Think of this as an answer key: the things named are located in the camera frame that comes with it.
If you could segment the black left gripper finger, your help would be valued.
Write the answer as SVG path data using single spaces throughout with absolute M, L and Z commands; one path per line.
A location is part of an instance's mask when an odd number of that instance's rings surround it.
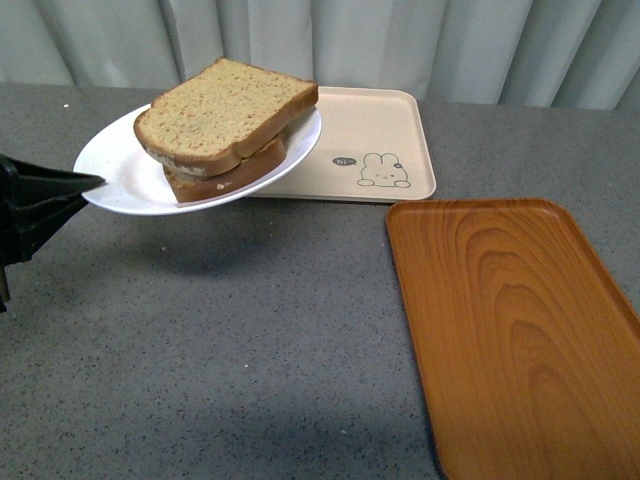
M 81 194 L 59 196 L 17 208 L 21 262 L 33 255 L 88 202 Z
M 105 183 L 92 174 L 45 168 L 23 161 L 14 161 L 18 184 L 30 192 L 86 192 Z

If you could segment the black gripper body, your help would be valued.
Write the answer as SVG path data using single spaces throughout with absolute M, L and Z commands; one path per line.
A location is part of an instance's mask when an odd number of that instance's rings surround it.
M 23 259 L 16 231 L 17 209 L 22 200 L 22 181 L 18 166 L 9 157 L 1 156 L 1 312 L 7 311 L 10 300 L 5 267 Z

